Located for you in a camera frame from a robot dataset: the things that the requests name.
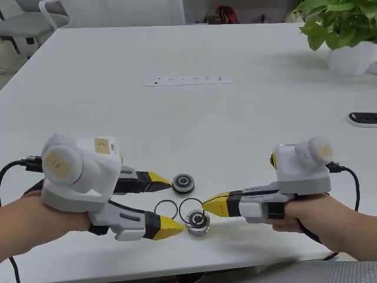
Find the ball bearing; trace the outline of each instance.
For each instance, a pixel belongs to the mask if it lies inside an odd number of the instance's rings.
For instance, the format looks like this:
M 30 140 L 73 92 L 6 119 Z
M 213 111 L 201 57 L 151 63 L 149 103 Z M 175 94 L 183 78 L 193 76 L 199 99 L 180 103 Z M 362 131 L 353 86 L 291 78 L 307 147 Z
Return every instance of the ball bearing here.
M 188 174 L 179 174 L 173 179 L 173 190 L 181 195 L 188 195 L 195 189 L 194 178 Z
M 202 210 L 193 210 L 186 216 L 187 232 L 195 237 L 204 236 L 210 229 L 210 217 Z

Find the potted plant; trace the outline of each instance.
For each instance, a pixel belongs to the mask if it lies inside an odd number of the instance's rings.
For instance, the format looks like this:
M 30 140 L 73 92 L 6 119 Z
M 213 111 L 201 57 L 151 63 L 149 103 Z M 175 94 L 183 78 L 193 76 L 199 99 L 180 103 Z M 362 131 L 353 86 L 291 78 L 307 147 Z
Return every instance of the potted plant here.
M 309 47 L 330 48 L 328 67 L 343 75 L 362 75 L 377 51 L 377 0 L 304 0 L 301 32 Z

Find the white table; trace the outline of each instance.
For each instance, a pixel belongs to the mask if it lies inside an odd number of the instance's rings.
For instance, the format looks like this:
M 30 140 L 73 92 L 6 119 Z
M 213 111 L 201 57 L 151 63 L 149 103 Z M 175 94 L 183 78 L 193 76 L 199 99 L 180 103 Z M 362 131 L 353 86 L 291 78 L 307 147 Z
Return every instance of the white table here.
M 326 52 L 311 52 L 298 27 L 289 24 L 59 30 L 0 92 L 0 164 L 39 154 L 54 132 L 115 135 L 125 164 L 167 179 L 189 173 L 196 181 L 191 196 L 204 200 L 271 182 L 275 144 L 322 135 L 333 143 L 337 161 L 358 174 L 361 211 L 377 214 L 377 130 L 345 121 L 351 111 L 376 110 L 377 78 L 329 73 Z M 192 74 L 229 75 L 234 83 L 143 86 L 149 75 Z M 12 169 L 2 185 L 4 203 L 40 178 Z M 350 176 L 332 180 L 332 194 L 353 206 Z M 153 209 L 164 198 L 181 201 L 170 190 L 115 199 Z M 194 208 L 192 202 L 185 209 Z M 169 216 L 170 207 L 160 211 Z M 71 233 L 16 260 L 25 282 L 106 282 L 328 253 L 304 235 L 243 219 L 211 221 L 202 240 L 182 233 L 157 242 L 117 242 L 113 234 Z M 0 281 L 13 280 L 4 262 Z

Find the rubber ring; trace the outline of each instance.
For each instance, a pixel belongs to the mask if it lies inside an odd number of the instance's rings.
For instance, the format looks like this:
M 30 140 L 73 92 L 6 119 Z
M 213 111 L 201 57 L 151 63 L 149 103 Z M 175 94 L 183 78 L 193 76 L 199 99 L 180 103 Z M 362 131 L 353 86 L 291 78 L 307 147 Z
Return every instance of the rubber ring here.
M 182 221 L 188 225 L 191 225 L 190 222 L 187 222 L 183 217 L 182 217 L 182 213 L 181 213 L 181 208 L 182 208 L 182 204 L 184 204 L 186 201 L 188 200 L 196 200 L 197 202 L 199 202 L 201 204 L 201 207 L 203 207 L 203 203 L 201 202 L 200 199 L 196 199 L 196 198 L 187 198 L 187 199 L 184 199 L 181 204 L 179 205 L 179 209 L 178 209 L 178 212 L 179 212 L 179 217 L 182 219 Z M 202 218 L 205 217 L 205 211 L 203 210 L 203 213 L 202 213 Z
M 171 199 L 163 199 L 163 200 L 161 200 L 160 202 L 158 202 L 158 203 L 156 204 L 156 206 L 154 207 L 154 214 L 157 214 L 157 213 L 156 213 L 157 207 L 158 207 L 160 204 L 164 203 L 164 202 L 170 202 L 170 203 L 174 204 L 174 206 L 176 207 L 176 214 L 174 214 L 174 216 L 172 217 L 172 219 L 176 218 L 177 215 L 178 215 L 178 205 L 176 204 L 175 201 L 173 201 L 173 200 L 171 200 Z

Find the human hand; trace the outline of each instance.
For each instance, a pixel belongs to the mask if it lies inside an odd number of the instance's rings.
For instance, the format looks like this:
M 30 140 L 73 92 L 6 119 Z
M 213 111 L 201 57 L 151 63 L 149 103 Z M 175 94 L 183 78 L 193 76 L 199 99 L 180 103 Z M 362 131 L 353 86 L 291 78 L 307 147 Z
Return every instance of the human hand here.
M 285 206 L 286 217 L 268 223 L 275 231 L 302 233 L 297 222 L 299 219 L 331 251 L 343 252 L 357 214 L 329 195 L 318 195 L 288 202 Z
M 87 231 L 86 213 L 61 212 L 43 204 L 40 192 L 32 192 L 0 208 L 0 262 L 20 255 L 70 231 Z

